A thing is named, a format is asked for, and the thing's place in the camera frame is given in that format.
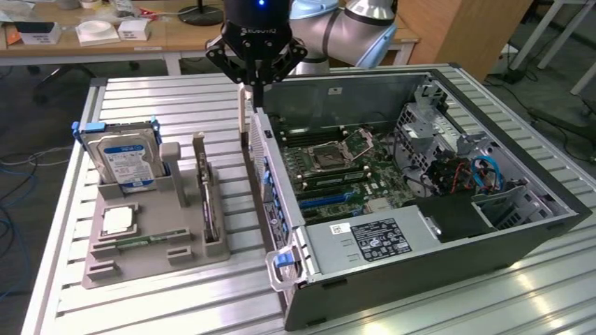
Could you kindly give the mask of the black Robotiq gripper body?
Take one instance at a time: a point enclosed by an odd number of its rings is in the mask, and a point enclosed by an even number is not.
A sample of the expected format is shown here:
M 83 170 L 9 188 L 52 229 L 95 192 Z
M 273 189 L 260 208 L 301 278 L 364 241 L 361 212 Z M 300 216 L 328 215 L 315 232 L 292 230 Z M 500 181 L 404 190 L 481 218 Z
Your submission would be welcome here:
M 275 57 L 292 40 L 291 1 L 224 1 L 221 38 L 239 57 Z

